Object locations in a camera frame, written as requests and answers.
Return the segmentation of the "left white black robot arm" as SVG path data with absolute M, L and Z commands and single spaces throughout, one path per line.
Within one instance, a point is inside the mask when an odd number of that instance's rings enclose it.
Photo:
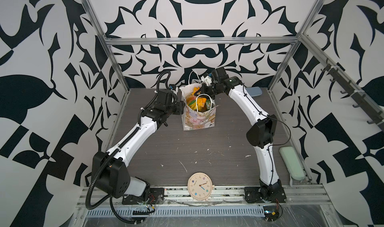
M 167 125 L 171 115 L 182 115 L 184 102 L 178 98 L 178 88 L 157 90 L 152 101 L 141 108 L 136 125 L 117 144 L 93 157 L 92 180 L 85 205 L 93 210 L 109 198 L 132 196 L 144 202 L 150 195 L 150 184 L 131 177 L 128 166 L 144 142 L 161 126 Z

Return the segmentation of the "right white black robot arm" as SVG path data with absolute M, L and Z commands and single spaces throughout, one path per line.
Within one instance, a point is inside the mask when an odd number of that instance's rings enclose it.
M 247 203 L 284 203 L 286 193 L 283 188 L 273 156 L 273 138 L 278 118 L 264 111 L 246 90 L 238 77 L 229 77 L 223 67 L 201 77 L 199 94 L 215 98 L 217 94 L 228 95 L 244 112 L 252 127 L 246 134 L 248 142 L 254 147 L 260 168 L 260 186 L 245 187 Z

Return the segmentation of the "yellow snack packet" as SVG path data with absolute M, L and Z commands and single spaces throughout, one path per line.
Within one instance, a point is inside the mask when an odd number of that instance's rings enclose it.
M 188 107 L 193 111 L 205 112 L 207 111 L 206 103 L 207 98 L 203 95 L 200 97 L 195 96 L 195 93 L 199 90 L 199 87 L 194 87 L 191 94 L 189 94 L 186 98 L 186 102 Z

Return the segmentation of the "patterned paper gift bag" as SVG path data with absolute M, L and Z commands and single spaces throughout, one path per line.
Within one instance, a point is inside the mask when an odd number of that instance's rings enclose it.
M 199 76 L 196 76 L 196 79 L 192 79 L 192 76 L 189 75 L 188 82 L 186 85 L 181 86 L 180 90 L 182 93 L 182 101 L 185 103 L 184 113 L 182 114 L 182 124 L 184 131 L 194 131 L 200 129 L 213 128 L 215 126 L 216 119 L 216 103 L 215 101 L 207 94 L 201 94 L 201 88 L 204 83 L 202 83 Z M 186 102 L 186 98 L 189 94 L 192 93 L 194 87 L 199 87 L 200 89 L 195 93 L 195 96 L 205 96 L 207 99 L 212 101 L 212 108 L 209 111 L 198 112 L 191 110 Z

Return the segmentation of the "green corn chips packet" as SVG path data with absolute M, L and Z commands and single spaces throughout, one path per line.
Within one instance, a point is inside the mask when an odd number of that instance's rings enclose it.
M 212 108 L 212 101 L 210 99 L 207 99 L 205 103 L 205 110 L 209 111 L 211 110 L 211 108 Z

